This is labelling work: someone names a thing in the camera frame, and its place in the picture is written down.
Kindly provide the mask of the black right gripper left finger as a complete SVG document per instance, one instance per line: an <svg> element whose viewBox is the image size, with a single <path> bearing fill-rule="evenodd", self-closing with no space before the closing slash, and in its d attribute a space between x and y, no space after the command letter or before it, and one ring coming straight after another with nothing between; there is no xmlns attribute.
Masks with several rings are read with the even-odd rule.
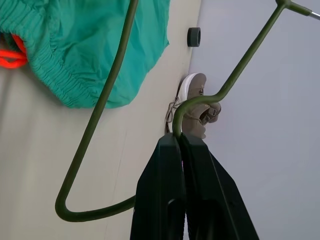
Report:
<svg viewBox="0 0 320 240"><path fill-rule="evenodd" d="M161 137L136 187L130 239L181 240L186 187L181 151L171 134Z"/></svg>

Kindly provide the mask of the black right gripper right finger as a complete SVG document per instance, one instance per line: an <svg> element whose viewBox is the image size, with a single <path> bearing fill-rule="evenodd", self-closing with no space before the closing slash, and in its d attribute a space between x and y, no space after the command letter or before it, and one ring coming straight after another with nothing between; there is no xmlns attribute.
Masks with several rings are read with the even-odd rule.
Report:
<svg viewBox="0 0 320 240"><path fill-rule="evenodd" d="M257 240L258 234L239 189L210 152L192 135L179 138L191 240Z"/></svg>

